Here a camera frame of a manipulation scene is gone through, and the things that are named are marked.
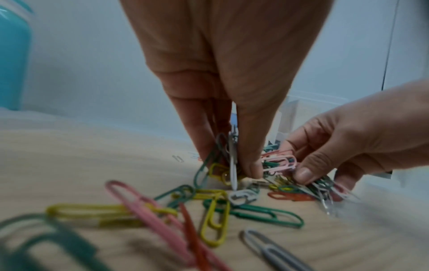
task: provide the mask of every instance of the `wooden table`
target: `wooden table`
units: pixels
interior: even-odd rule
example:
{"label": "wooden table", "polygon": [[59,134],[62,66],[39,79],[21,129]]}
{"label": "wooden table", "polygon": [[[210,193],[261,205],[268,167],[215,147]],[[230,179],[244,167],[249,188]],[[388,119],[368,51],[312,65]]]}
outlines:
{"label": "wooden table", "polygon": [[[115,204],[104,189],[110,179],[156,196],[191,184],[201,164],[188,153],[194,151],[189,142],[81,125],[60,126],[0,130],[0,220],[42,213],[56,203]],[[219,186],[214,181],[210,185]],[[305,226],[291,229],[230,216],[227,240],[215,252],[233,270],[272,270],[239,239],[246,227],[264,233],[318,271],[429,270],[426,252],[381,226],[346,224],[328,217],[314,202],[273,200],[266,191],[261,191],[257,205],[295,212]],[[198,227],[204,214],[202,203],[191,201],[187,207]],[[99,248],[98,257],[112,270],[189,270],[148,229],[74,229]],[[18,239],[27,236],[14,235]],[[40,245],[32,251],[51,270],[79,270],[56,248]]]}

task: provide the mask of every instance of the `white paper clip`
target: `white paper clip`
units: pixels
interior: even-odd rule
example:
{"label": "white paper clip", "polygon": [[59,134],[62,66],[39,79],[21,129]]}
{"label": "white paper clip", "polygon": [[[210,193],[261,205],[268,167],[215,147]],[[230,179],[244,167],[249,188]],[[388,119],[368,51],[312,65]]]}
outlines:
{"label": "white paper clip", "polygon": [[233,125],[231,132],[228,135],[228,151],[229,151],[229,180],[232,190],[237,191],[237,144],[234,137],[237,135],[236,126]]}
{"label": "white paper clip", "polygon": [[244,190],[239,190],[239,191],[234,191],[229,193],[228,195],[228,200],[229,202],[231,202],[232,205],[234,206],[240,206],[243,204],[249,204],[253,201],[256,201],[258,199],[258,193],[256,193],[253,190],[250,189],[244,189]]}
{"label": "white paper clip", "polygon": [[244,242],[279,271],[314,271],[313,268],[295,257],[289,251],[271,241],[265,235],[253,230],[243,231]]}

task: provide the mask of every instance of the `pile of paper clips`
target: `pile of paper clips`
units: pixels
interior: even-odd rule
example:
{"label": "pile of paper clips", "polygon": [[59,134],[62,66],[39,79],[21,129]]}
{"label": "pile of paper clips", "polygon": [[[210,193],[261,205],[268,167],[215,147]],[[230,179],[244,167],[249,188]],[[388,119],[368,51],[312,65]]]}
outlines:
{"label": "pile of paper clips", "polygon": [[[105,188],[120,203],[118,205],[56,204],[48,207],[46,214],[23,215],[1,222],[0,230],[16,222],[39,220],[55,229],[55,233],[49,232],[33,237],[14,251],[8,250],[2,245],[3,242],[0,242],[0,270],[45,270],[28,252],[31,247],[44,241],[55,242],[63,247],[88,270],[110,270],[97,260],[97,249],[93,245],[59,222],[59,220],[90,219],[96,220],[99,227],[146,226],[158,234],[186,266],[197,267],[202,271],[212,270],[213,267],[216,270],[230,271],[231,269],[209,249],[225,242],[230,215],[296,229],[304,226],[304,220],[295,213],[255,205],[261,188],[272,189],[268,196],[277,200],[318,200],[328,213],[332,213],[333,208],[332,192],[342,199],[349,199],[352,195],[350,191],[335,184],[328,177],[321,178],[309,186],[299,185],[291,178],[283,177],[285,172],[294,170],[298,163],[294,156],[278,151],[276,145],[266,147],[266,152],[261,156],[265,179],[268,182],[252,181],[247,188],[237,190],[239,182],[244,178],[237,167],[237,138],[235,128],[228,137],[223,134],[217,137],[216,147],[197,171],[193,186],[184,184],[155,198],[150,198],[124,182],[112,180],[105,184]],[[208,177],[232,186],[233,191],[227,193],[221,189],[204,189]],[[202,205],[206,209],[199,231],[195,229],[185,207],[185,203],[190,200],[202,200]],[[178,218],[179,212],[182,214],[181,220]],[[222,215],[220,222],[215,221],[215,213]],[[287,216],[288,219],[280,220],[277,216],[280,213],[282,217]],[[217,231],[218,237],[208,238],[206,235],[208,228]],[[243,235],[246,244],[256,248],[259,255],[278,270],[289,270],[285,266],[293,267],[298,271],[312,270],[262,234],[248,229],[243,232]],[[265,245],[258,245],[253,237],[261,240]]]}

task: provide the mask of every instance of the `hand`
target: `hand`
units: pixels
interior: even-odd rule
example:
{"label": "hand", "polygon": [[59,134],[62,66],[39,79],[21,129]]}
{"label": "hand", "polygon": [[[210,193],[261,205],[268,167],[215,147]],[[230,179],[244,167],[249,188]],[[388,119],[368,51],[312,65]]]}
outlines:
{"label": "hand", "polygon": [[280,146],[308,184],[337,168],[348,189],[364,175],[429,165],[429,81],[406,84],[309,120]]}
{"label": "hand", "polygon": [[121,3],[201,158],[230,131],[234,101],[240,165],[262,177],[265,137],[332,0]]}

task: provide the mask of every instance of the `turquoise container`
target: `turquoise container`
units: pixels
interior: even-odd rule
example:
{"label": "turquoise container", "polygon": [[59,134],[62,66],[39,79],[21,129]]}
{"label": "turquoise container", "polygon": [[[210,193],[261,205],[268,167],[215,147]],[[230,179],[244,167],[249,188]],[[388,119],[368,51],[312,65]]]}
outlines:
{"label": "turquoise container", "polygon": [[18,110],[24,87],[31,8],[22,0],[0,0],[0,107]]}

